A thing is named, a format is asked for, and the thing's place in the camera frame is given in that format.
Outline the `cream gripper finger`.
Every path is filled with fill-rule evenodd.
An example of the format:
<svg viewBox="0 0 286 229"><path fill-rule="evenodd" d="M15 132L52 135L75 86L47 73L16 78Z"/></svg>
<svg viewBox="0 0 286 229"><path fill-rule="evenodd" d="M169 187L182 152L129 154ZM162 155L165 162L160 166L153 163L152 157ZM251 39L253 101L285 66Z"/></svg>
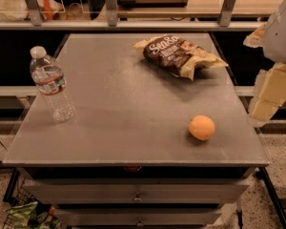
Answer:
<svg viewBox="0 0 286 229"><path fill-rule="evenodd" d="M243 45L250 48L262 47L264 45L264 32L265 25L261 25L244 39Z"/></svg>
<svg viewBox="0 0 286 229"><path fill-rule="evenodd" d="M286 64L275 63L269 70L260 70L255 79L254 97L249 104L250 118L267 122L286 102Z"/></svg>

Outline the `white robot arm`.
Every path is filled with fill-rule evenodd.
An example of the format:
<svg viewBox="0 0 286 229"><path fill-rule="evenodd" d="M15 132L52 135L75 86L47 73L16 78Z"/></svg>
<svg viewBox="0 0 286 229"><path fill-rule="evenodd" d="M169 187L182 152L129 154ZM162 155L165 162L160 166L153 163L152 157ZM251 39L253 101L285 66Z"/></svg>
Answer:
<svg viewBox="0 0 286 229"><path fill-rule="evenodd" d="M254 97L248 109L251 123L263 126L286 102L286 0L266 24L245 38L243 44L261 47L264 56L275 62L269 71L260 70L256 76Z"/></svg>

